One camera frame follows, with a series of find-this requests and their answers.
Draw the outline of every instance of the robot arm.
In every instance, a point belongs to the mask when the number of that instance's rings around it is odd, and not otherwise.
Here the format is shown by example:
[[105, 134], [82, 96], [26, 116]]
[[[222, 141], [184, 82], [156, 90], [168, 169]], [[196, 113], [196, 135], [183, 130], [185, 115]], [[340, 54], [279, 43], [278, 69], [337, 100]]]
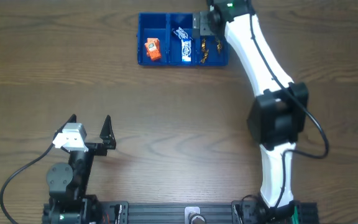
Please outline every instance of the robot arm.
[[264, 209], [270, 214], [270, 220], [290, 217], [294, 212], [292, 154], [286, 154], [285, 157], [285, 188], [279, 199], [284, 175], [282, 155], [287, 149], [295, 149], [297, 134], [303, 130], [305, 114], [283, 94], [282, 87], [274, 80], [269, 69], [305, 107], [307, 88], [303, 83], [294, 84], [278, 64], [260, 30], [259, 19], [250, 2], [215, 0], [208, 1], [208, 4], [209, 28], [216, 35], [224, 36], [236, 51], [254, 91], [255, 102], [247, 122], [262, 154], [260, 198]]

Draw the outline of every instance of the blue candy wrapper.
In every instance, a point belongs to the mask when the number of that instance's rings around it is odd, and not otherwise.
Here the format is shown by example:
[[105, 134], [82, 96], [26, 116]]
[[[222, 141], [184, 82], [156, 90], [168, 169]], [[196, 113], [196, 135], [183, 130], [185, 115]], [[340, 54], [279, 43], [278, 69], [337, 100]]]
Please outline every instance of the blue candy wrapper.
[[183, 40], [183, 39], [190, 39], [190, 40], [193, 40], [189, 34], [184, 31], [181, 27], [178, 27], [178, 29], [174, 29], [172, 31], [177, 37], [179, 37], [179, 39]]
[[181, 40], [181, 61], [191, 62], [191, 39]]

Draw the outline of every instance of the blue tray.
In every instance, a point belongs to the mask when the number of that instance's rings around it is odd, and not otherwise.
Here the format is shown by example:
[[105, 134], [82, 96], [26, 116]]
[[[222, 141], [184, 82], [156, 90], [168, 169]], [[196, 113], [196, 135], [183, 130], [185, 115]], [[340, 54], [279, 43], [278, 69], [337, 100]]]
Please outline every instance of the blue tray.
[[[181, 27], [190, 36], [192, 35], [192, 13], [139, 13], [139, 30], [137, 33], [137, 62], [139, 65], [173, 65], [173, 66], [225, 66], [229, 60], [229, 48], [226, 40], [221, 40], [223, 49], [218, 53], [214, 36], [201, 36], [191, 43], [191, 62], [181, 61], [181, 40], [172, 34], [172, 29]], [[151, 61], [146, 55], [144, 44], [147, 38], [158, 38], [162, 58]], [[201, 51], [201, 40], [206, 39], [209, 50], [208, 59], [201, 63], [204, 53]]]

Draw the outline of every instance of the wood grain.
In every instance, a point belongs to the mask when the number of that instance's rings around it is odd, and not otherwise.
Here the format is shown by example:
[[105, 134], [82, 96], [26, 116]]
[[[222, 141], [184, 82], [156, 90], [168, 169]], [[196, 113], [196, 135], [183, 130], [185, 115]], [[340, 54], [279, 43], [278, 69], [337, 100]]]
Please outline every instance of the wood grain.
[[[331, 141], [326, 160], [294, 156], [293, 193], [322, 223], [358, 222], [358, 1], [256, 1], [282, 67], [310, 90]], [[252, 90], [231, 51], [225, 68], [143, 68], [137, 15], [204, 1], [0, 0], [0, 187], [41, 154], [72, 113], [97, 141], [107, 114], [118, 150], [95, 159], [88, 193], [129, 202], [230, 202], [257, 193], [260, 152], [246, 126]], [[311, 123], [299, 148], [318, 153]], [[8, 186], [19, 223], [40, 223], [52, 151]], [[0, 209], [0, 223], [8, 223]]]

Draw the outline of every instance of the wooden surface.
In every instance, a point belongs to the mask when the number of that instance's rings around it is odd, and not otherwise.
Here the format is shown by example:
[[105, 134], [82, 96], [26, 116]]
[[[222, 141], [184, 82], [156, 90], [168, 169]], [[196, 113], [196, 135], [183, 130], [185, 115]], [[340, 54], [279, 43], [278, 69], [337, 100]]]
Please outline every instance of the wooden surface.
[[[294, 156], [297, 200], [318, 202], [322, 223], [358, 222], [358, 1], [255, 1], [282, 67], [307, 82], [309, 109], [332, 151]], [[0, 188], [78, 115], [96, 141], [107, 114], [118, 150], [93, 164], [88, 193], [129, 202], [231, 202], [256, 194], [259, 148], [246, 119], [253, 100], [238, 57], [226, 68], [142, 68], [137, 14], [191, 12], [199, 0], [0, 0]], [[299, 148], [319, 153], [307, 123]], [[7, 187], [19, 223], [40, 223], [45, 174], [67, 155], [52, 151]], [[0, 209], [0, 223], [7, 223]]]

